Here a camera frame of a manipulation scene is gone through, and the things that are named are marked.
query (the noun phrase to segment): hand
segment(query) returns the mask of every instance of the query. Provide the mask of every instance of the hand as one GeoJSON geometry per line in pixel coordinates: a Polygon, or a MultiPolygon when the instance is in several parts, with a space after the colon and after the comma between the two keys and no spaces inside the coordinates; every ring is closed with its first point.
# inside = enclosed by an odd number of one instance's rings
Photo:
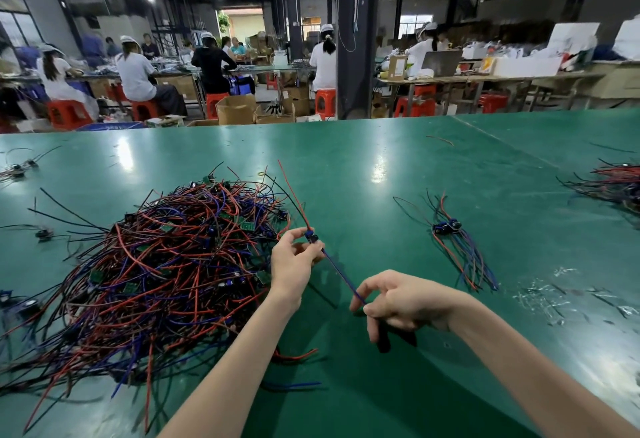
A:
{"type": "MultiPolygon", "coordinates": [[[[480,305],[467,293],[393,270],[364,280],[358,287],[358,294],[366,298],[374,290],[380,290],[380,295],[363,308],[367,315],[369,340],[373,343],[378,342],[378,319],[410,332],[423,325],[448,330],[453,313],[468,305],[480,305]]],[[[353,297],[349,309],[355,312],[361,304],[358,298],[353,297]]]]}
{"type": "Polygon", "coordinates": [[[311,267],[324,258],[324,243],[296,243],[305,235],[306,227],[298,227],[284,233],[271,251],[270,295],[290,300],[297,310],[302,302],[302,292],[311,277],[311,267]]]}

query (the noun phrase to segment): black shirt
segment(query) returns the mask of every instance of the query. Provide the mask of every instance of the black shirt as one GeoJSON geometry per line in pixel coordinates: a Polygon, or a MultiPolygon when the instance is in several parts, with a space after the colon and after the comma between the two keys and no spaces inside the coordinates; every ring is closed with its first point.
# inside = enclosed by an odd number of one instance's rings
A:
{"type": "Polygon", "coordinates": [[[218,47],[199,46],[193,53],[191,64],[202,69],[202,86],[207,94],[229,92],[229,81],[222,75],[222,62],[228,63],[226,70],[237,67],[236,62],[218,47]]]}
{"type": "Polygon", "coordinates": [[[155,43],[152,43],[151,45],[143,43],[142,53],[149,60],[153,59],[154,57],[160,57],[160,49],[158,49],[158,46],[155,43]]]}

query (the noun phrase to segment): tree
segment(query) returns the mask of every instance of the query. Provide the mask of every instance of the tree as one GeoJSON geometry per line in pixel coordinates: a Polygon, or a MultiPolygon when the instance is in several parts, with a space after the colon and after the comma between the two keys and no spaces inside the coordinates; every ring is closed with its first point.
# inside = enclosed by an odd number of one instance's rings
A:
{"type": "Polygon", "coordinates": [[[229,31],[229,16],[223,11],[218,12],[218,25],[220,26],[220,33],[228,33],[229,31]]]}

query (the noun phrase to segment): laptop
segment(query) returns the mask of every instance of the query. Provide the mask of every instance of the laptop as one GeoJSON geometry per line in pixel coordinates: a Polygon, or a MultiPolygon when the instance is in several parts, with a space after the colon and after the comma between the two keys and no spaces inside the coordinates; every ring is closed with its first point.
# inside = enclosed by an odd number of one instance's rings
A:
{"type": "Polygon", "coordinates": [[[434,77],[451,77],[456,74],[460,60],[462,60],[462,50],[427,52],[424,54],[422,68],[433,70],[434,77]]]}

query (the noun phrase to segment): green workbench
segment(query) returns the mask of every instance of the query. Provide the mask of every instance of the green workbench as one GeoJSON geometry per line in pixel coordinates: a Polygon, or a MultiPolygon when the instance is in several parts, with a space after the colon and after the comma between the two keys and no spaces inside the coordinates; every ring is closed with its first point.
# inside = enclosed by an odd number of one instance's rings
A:
{"type": "MultiPolygon", "coordinates": [[[[40,210],[68,216],[38,194],[39,187],[94,224],[110,225],[150,189],[166,192],[200,180],[221,161],[244,179],[258,179],[268,165],[282,180],[280,159],[328,252],[356,283],[393,268],[454,285],[458,275],[428,229],[392,199],[419,203],[427,187],[434,194],[446,190],[447,210],[472,234],[501,283],[499,292],[479,298],[638,426],[640,316],[625,317],[616,306],[640,304],[640,233],[610,205],[572,197],[556,176],[585,174],[598,158],[637,159],[592,143],[640,151],[639,132],[640,112],[619,109],[3,135],[0,151],[62,147],[24,180],[0,189],[0,225],[48,224],[57,234],[69,229],[26,210],[38,195],[40,210]]],[[[13,151],[9,161],[30,155],[13,151]]],[[[220,170],[218,176],[233,177],[220,170]]],[[[38,244],[32,231],[0,231],[0,288],[30,295],[59,282],[72,269],[62,263],[66,246],[63,240],[38,244]]],[[[391,336],[391,352],[381,355],[368,342],[365,321],[349,313],[350,299],[328,263],[318,265],[280,347],[289,355],[319,352],[298,366],[272,365],[267,376],[323,385],[297,393],[260,390],[245,436],[535,435],[455,336],[423,329],[418,349],[391,336]]],[[[155,386],[149,436],[206,371],[155,386]]],[[[143,436],[144,389],[123,388],[110,399],[114,386],[110,378],[81,381],[28,436],[143,436]]],[[[22,435],[37,399],[0,398],[3,438],[22,435]]]]}

